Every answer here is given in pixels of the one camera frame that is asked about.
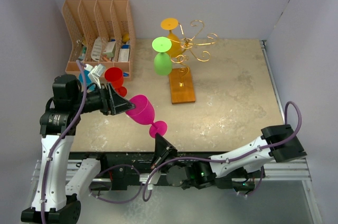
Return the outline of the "pink plastic wine glass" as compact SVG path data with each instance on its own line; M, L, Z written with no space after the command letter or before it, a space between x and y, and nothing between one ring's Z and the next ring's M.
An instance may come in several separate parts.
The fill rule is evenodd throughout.
M155 121L155 110L149 99L145 95L136 95L130 99L135 105L134 109L126 112L133 121L141 125L150 125L149 135L155 138L156 134L164 136L167 132L167 123Z

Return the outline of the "red plastic wine glass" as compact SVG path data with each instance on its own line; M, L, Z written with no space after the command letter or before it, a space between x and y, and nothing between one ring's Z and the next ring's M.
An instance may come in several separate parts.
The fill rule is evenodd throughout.
M106 70L105 79L110 82L120 96L125 97L127 95L127 89L123 86L124 77L120 68L112 67Z

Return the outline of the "blue plastic wine glass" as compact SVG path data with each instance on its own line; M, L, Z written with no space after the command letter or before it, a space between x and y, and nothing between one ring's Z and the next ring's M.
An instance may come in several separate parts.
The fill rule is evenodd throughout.
M82 74L79 74L79 81L82 85L84 85L84 82L86 82L86 86L89 86L92 81L90 80L89 76L88 76L89 72L87 70L84 71L84 77L82 76Z

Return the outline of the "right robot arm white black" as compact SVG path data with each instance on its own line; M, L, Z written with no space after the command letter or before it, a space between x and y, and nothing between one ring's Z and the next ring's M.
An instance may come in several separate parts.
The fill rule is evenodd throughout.
M204 189L215 185L216 179L233 171L240 177L247 177L272 160L284 163L305 157L307 154L297 138L300 128L301 123L296 129L289 124L269 126L261 130L261 136L233 151L209 158L173 158L154 168L145 184L150 184L153 176L171 163L172 166L166 171L169 185Z

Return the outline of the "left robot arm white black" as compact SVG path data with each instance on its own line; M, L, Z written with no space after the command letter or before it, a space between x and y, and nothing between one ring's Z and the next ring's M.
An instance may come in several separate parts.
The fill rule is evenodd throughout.
M96 176L107 175L105 157L86 157L67 182L68 158L83 113L100 111L118 115L135 108L119 95L112 84L100 84L91 92L81 88L76 76L64 74L55 78L53 97L40 118L42 160L39 182L32 204L21 213L26 223L77 223L81 196Z

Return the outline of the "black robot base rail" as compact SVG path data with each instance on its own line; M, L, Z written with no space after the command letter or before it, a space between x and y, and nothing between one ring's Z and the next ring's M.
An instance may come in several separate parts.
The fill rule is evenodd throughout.
M107 152L107 153L70 153L69 169L74 174L80 168L82 160L97 158L104 174L97 175L93 182L105 190L127 190L129 186L140 185L139 176L151 173L152 152ZM253 191L254 179L265 176L265 171L258 169L249 173L240 167L230 174L216 178L207 167L207 162L180 160L161 168L157 186L174 186L183 190L189 188L205 189L216 186L218 189L235 189L235 191Z

